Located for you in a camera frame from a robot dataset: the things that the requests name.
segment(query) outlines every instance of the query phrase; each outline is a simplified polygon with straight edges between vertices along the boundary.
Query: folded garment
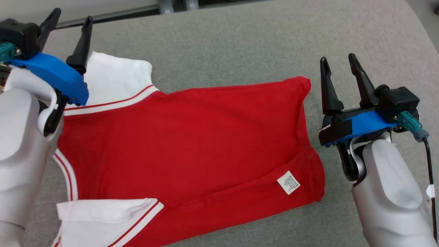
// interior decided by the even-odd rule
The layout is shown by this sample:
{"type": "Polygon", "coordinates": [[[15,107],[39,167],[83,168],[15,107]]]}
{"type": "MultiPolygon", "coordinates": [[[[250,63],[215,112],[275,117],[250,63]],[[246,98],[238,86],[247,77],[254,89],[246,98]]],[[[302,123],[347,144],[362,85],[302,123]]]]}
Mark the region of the folded garment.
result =
{"type": "Polygon", "coordinates": [[[69,202],[53,246],[162,246],[320,201],[309,79],[165,94],[151,70],[90,57],[54,155],[69,202]]]}

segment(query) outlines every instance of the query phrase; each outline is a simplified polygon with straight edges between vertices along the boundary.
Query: teal connector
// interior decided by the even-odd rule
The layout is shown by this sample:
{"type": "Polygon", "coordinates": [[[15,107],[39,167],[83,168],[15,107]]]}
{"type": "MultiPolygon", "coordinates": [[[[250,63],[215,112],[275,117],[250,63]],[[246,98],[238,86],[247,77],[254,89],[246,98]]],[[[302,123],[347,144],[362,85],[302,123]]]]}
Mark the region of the teal connector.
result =
{"type": "Polygon", "coordinates": [[[396,117],[396,120],[402,127],[413,134],[417,142],[422,142],[424,138],[429,137],[429,133],[422,129],[424,126],[408,111],[401,112],[401,114],[396,117]]]}
{"type": "Polygon", "coordinates": [[[15,57],[15,46],[9,42],[0,44],[0,62],[5,62],[15,57]]]}

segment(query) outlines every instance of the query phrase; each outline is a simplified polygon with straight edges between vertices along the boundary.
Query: care label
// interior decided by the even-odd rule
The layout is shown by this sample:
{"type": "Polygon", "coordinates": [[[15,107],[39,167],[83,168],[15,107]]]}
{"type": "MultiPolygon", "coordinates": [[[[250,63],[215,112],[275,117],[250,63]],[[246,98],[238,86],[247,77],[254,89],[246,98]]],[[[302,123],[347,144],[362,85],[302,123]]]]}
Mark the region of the care label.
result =
{"type": "Polygon", "coordinates": [[[299,186],[299,182],[293,177],[290,171],[287,171],[277,182],[281,185],[284,191],[289,195],[293,193],[299,186]]]}

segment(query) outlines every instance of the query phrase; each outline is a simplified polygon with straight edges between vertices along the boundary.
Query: gray fabric tablecloth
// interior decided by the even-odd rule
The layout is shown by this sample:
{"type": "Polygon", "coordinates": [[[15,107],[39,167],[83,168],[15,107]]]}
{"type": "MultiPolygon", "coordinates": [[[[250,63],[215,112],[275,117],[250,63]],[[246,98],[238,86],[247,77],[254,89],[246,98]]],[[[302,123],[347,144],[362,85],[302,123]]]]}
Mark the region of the gray fabric tablecloth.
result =
{"type": "MultiPolygon", "coordinates": [[[[45,52],[66,59],[79,36],[80,27],[56,30],[45,52]]],[[[349,68],[350,52],[357,55],[375,86],[407,86],[421,98],[418,109],[431,134],[435,178],[439,178],[439,56],[403,0],[268,1],[107,22],[93,27],[91,50],[149,61],[153,83],[164,92],[295,76],[312,81],[305,110],[309,138],[326,174],[321,203],[171,246],[367,246],[337,149],[320,147],[317,137],[323,119],[322,56],[330,63],[332,80],[347,109],[360,101],[349,68]]],[[[394,141],[424,191],[428,173],[423,145],[409,133],[395,134],[394,141]]],[[[66,199],[62,172],[49,160],[26,231],[26,246],[51,244],[60,224],[55,204],[66,199]]]]}

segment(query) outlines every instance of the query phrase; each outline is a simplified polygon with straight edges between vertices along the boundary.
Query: black cable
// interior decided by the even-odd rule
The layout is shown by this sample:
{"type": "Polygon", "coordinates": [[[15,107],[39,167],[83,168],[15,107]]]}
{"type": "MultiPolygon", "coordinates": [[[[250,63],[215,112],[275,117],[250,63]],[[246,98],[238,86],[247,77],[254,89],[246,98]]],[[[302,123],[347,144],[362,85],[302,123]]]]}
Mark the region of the black cable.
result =
{"type": "MultiPolygon", "coordinates": [[[[427,141],[427,138],[424,137],[422,139],[425,144],[425,150],[427,152],[427,165],[428,165],[428,179],[430,182],[430,185],[433,185],[433,167],[432,167],[432,155],[430,153],[430,145],[427,141]]],[[[432,218],[433,218],[433,237],[435,238],[435,241],[437,242],[437,224],[436,224],[436,203],[435,198],[431,198],[432,200],[432,218]]]]}

